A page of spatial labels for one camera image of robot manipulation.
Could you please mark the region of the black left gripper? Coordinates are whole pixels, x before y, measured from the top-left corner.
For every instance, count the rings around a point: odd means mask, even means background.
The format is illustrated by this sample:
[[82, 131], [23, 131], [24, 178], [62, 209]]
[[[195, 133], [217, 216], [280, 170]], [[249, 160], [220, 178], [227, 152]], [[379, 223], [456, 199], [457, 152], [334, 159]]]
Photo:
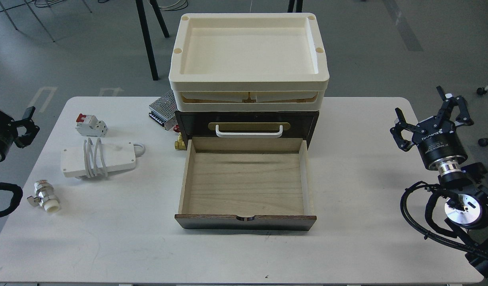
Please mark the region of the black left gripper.
[[[35, 125], [32, 119], [35, 109], [34, 106], [28, 107], [19, 121], [0, 110], [0, 162], [6, 159], [12, 145], [25, 148], [32, 144], [39, 132], [39, 126]], [[21, 127], [24, 127], [26, 132], [18, 136], [17, 129]]]

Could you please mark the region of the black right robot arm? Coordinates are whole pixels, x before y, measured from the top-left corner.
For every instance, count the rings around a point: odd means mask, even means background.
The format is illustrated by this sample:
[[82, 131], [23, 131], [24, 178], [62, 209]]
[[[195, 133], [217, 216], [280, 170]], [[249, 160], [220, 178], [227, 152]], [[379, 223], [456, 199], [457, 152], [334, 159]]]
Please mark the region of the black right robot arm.
[[[440, 110], [415, 125], [395, 109], [398, 118], [390, 132], [398, 148], [407, 152], [415, 145], [424, 167], [439, 173], [437, 184], [418, 181], [406, 188], [400, 210], [424, 239], [465, 252], [468, 263], [488, 280], [488, 238], [479, 243], [467, 234], [467, 230], [488, 226], [488, 188], [482, 184], [487, 170], [480, 162], [463, 166], [468, 155], [456, 130], [473, 125], [466, 100], [445, 93], [440, 86], [437, 91], [443, 102]], [[407, 209], [409, 195], [420, 188], [431, 192], [424, 210], [430, 229], [416, 222]]]

